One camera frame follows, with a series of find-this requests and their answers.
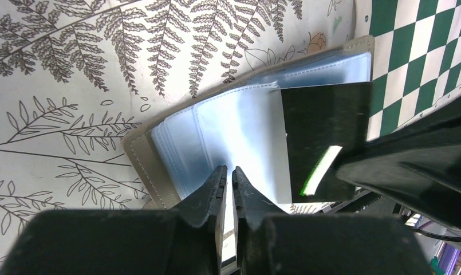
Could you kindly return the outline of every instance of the beige wallet edge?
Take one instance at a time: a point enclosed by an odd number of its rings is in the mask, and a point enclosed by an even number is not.
[[[238,87],[258,74],[271,70],[279,70],[302,61],[317,61],[336,54],[337,51],[350,54],[370,52],[373,62],[374,47],[375,40],[372,36],[362,36],[335,48],[322,50],[295,60],[249,72],[238,77],[238,79],[232,83],[218,85],[202,93],[195,100],[189,100],[170,108],[150,118],[143,126],[131,131],[122,139],[121,143],[126,155],[129,157],[137,174],[151,196],[152,200],[144,209],[170,209],[181,201],[151,138],[151,130],[160,124],[166,117],[202,100]]]

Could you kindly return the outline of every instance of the table surface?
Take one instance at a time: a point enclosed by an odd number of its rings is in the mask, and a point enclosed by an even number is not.
[[[39,211],[150,200],[120,146],[147,118],[366,34],[376,37],[369,139],[461,95],[461,0],[3,2],[0,266]]]

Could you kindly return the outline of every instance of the black card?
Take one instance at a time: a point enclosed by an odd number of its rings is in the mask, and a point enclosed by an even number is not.
[[[355,186],[337,179],[333,166],[314,195],[300,193],[330,146],[342,147],[337,159],[364,148],[372,83],[283,89],[281,95],[293,202],[352,199]]]

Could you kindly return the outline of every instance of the checkered cloth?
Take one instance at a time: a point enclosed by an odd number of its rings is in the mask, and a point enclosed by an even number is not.
[[[372,0],[369,139],[394,131],[461,87],[461,0]]]

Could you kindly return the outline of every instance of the small oval drawing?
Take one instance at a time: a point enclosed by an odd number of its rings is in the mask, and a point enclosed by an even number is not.
[[[144,104],[143,106],[141,106],[141,113],[149,110],[150,107],[151,107],[151,105],[149,105],[147,103]]]
[[[108,99],[108,100],[104,100],[100,103],[101,106],[109,106],[109,105],[112,105],[114,103],[114,101]]]

